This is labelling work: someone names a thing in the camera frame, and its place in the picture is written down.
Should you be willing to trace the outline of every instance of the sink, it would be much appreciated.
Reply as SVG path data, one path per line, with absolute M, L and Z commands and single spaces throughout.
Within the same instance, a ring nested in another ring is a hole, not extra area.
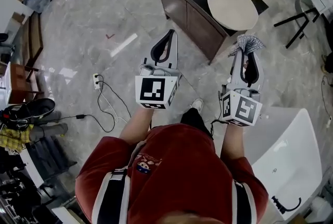
M 306 109 L 262 110 L 256 125 L 245 130 L 244 146 L 271 202 L 275 196 L 285 208 L 294 208 L 300 197 L 301 207 L 321 183 L 317 140 Z M 297 209 L 281 216 L 287 220 L 296 213 Z

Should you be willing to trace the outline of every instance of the vanity cabinet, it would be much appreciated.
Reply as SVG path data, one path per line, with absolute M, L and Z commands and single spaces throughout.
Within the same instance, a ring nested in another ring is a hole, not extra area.
M 226 34 L 212 24 L 215 20 L 210 16 L 204 17 L 186 0 L 162 0 L 162 5 L 167 18 L 171 18 L 191 38 L 210 63 L 226 38 Z

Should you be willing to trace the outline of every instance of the yellow plaid shirt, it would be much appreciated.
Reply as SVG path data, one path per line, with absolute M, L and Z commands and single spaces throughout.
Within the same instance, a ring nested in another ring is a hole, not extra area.
M 24 131 L 12 130 L 6 127 L 0 131 L 0 147 L 21 152 L 24 144 L 30 142 L 29 134 L 33 125 L 30 124 Z

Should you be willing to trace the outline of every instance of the gray chair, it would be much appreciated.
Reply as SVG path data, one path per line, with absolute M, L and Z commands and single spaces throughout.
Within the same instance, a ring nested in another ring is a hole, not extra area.
M 319 12 L 313 5 L 312 0 L 295 0 L 295 9 L 297 15 L 290 17 L 284 21 L 278 22 L 274 25 L 274 27 L 278 27 L 279 25 L 285 24 L 293 20 L 296 20 L 297 24 L 299 25 L 300 28 L 296 32 L 295 36 L 286 45 L 286 48 L 289 48 L 298 36 L 300 36 L 300 39 L 302 39 L 304 36 L 306 37 L 312 36 L 316 31 L 316 28 L 313 25 L 313 23 L 320 16 Z M 309 14 L 312 12 L 315 13 L 315 17 L 313 18 L 312 21 L 310 21 Z

